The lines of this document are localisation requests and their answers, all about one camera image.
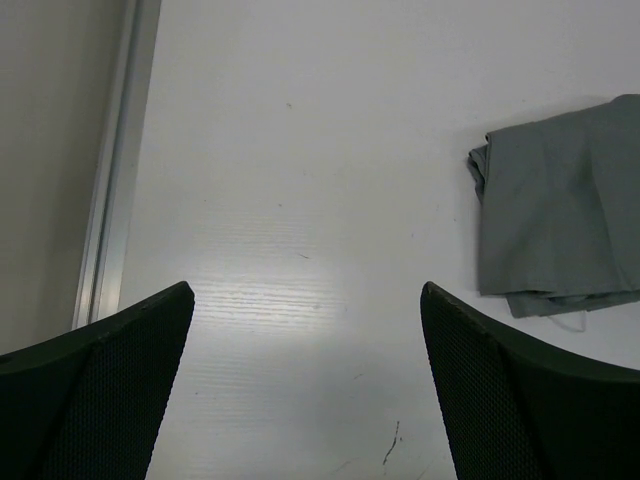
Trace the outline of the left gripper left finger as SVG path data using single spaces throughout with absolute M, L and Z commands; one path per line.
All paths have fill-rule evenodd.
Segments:
M 2 478 L 145 478 L 194 305 L 182 281 L 3 355 Z

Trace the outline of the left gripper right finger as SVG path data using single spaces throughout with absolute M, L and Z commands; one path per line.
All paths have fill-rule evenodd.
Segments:
M 538 340 L 433 282 L 420 312 L 457 478 L 638 478 L 638 371 Z

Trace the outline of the grey pleated skirt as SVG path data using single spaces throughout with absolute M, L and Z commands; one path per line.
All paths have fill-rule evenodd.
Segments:
M 477 281 L 516 318 L 639 298 L 639 98 L 489 132 L 467 165 Z

